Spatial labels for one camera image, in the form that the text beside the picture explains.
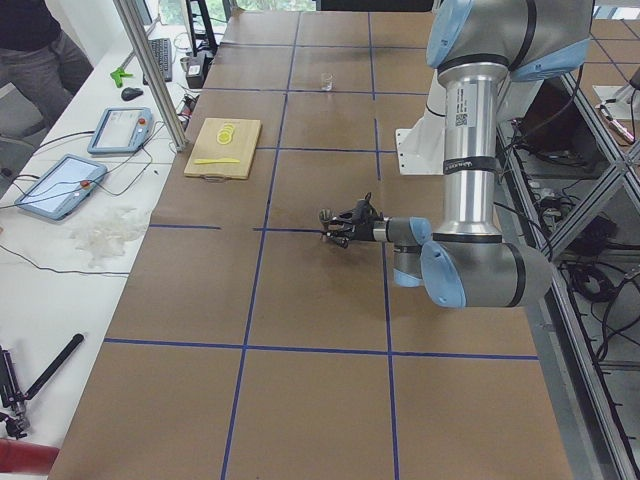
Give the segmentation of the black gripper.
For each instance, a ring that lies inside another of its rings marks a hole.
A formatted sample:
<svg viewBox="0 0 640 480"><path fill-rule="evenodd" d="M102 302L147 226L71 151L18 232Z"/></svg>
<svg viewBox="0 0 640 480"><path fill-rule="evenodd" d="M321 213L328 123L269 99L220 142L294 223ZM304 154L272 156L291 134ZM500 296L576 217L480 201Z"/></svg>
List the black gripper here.
<svg viewBox="0 0 640 480"><path fill-rule="evenodd" d="M329 215L329 226L352 226L351 229L329 230L327 238L341 248L347 248L350 241L386 243L388 219L370 217L356 222L351 212Z"/></svg>

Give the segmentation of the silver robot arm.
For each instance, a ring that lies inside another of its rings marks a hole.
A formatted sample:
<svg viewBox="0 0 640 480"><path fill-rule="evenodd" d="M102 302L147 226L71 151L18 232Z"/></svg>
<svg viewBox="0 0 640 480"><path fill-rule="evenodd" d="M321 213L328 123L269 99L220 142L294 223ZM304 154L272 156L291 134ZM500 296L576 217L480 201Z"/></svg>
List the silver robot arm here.
<svg viewBox="0 0 640 480"><path fill-rule="evenodd" d="M516 307L542 298L551 268L538 250L503 240L493 222L498 88L580 67L592 24L590 1L447 1L437 11L427 63L445 89L444 214L385 217L368 199L321 214L324 236L390 243L394 279L423 287L442 307Z"/></svg>

